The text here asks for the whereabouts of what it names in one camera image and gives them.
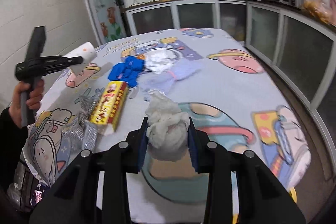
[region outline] black sleeve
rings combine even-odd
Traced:
[[[0,115],[0,186],[6,192],[13,182],[21,151],[28,137],[27,127],[18,128],[6,108]]]

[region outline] paper cup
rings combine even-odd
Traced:
[[[83,57],[84,61],[82,64],[73,65],[70,69],[73,71],[75,75],[79,75],[82,70],[93,60],[97,57],[97,53],[95,52],[94,46],[90,42],[86,42],[83,45],[80,45],[78,48],[72,50],[64,57],[71,58],[71,57]]]

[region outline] table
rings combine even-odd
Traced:
[[[178,81],[168,97],[192,117],[197,129],[226,149],[251,149],[287,189],[304,175],[310,152],[302,129],[288,103],[263,67],[225,31],[174,29],[123,38],[96,49],[97,57],[75,78],[67,69],[42,100],[35,125],[29,128],[24,156],[31,172],[52,185],[76,156],[60,129],[81,110],[79,95],[102,91],[113,65],[129,55],[154,49],[169,51],[173,59],[197,60],[203,68]],[[152,77],[144,72],[141,83]],[[139,129],[148,102],[137,88],[130,90],[116,133],[99,136],[95,152],[108,150]],[[100,174],[97,206],[101,206],[104,174]],[[233,213],[238,192],[232,173]],[[208,177],[196,174],[187,153],[176,163],[146,154],[142,172],[128,174],[132,220],[147,223],[200,222],[204,216]]]

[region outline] gray handle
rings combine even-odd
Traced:
[[[27,100],[30,98],[29,93],[31,93],[34,90],[34,88],[36,87],[40,79],[41,77],[36,77],[32,81],[27,82],[30,84],[29,90],[21,93],[20,103],[21,103],[21,126],[22,127],[26,127],[26,126],[29,126],[30,124],[35,123],[36,111],[28,108]]]

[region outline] silver screw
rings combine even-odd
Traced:
[[[81,152],[81,156],[83,157],[83,158],[86,158],[86,157],[88,157],[88,156],[90,156],[90,150],[83,150],[82,152]]]
[[[209,148],[211,148],[211,149],[214,149],[214,148],[217,147],[217,143],[215,143],[215,142],[208,142],[208,143],[207,143],[207,146],[208,146]]]
[[[118,144],[118,146],[119,146],[120,148],[127,148],[127,147],[128,147],[128,142],[120,142],[120,143]]]
[[[253,158],[255,154],[254,154],[254,152],[252,150],[246,150],[245,151],[245,155],[248,158]]]

